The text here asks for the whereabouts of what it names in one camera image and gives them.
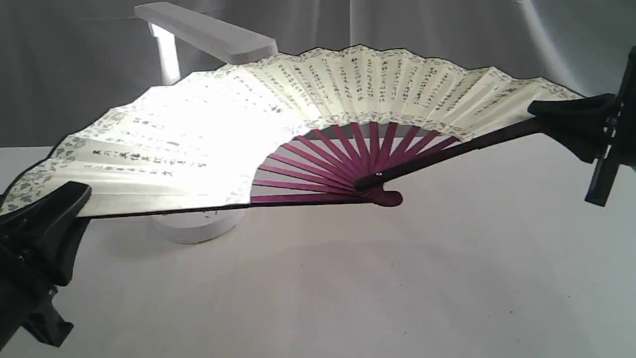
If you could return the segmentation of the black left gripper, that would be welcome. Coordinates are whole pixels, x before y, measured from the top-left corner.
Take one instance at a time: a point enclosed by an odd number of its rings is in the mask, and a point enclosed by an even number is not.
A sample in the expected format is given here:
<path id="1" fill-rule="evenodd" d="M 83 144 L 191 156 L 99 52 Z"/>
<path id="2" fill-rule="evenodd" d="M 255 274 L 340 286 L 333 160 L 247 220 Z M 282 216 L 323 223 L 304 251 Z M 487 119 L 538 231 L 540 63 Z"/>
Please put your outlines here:
<path id="1" fill-rule="evenodd" d="M 24 328 L 41 344 L 61 347 L 74 325 L 57 311 L 57 287 L 73 278 L 89 218 L 78 218 L 91 186 L 69 181 L 1 216 L 0 346 Z M 29 250 L 14 250 L 26 247 Z"/>

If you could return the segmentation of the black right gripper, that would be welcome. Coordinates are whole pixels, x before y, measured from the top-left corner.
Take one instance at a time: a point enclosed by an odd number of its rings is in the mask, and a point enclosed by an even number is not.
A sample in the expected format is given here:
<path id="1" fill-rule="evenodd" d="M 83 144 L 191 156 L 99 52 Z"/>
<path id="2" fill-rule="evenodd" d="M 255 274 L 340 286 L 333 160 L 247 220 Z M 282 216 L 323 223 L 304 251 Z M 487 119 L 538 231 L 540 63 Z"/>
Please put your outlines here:
<path id="1" fill-rule="evenodd" d="M 547 136 L 580 161 L 597 160 L 585 201 L 600 207 L 606 206 L 620 167 L 635 165 L 635 60 L 633 47 L 615 95 L 534 100 L 527 109 L 542 125 L 561 130 Z"/>

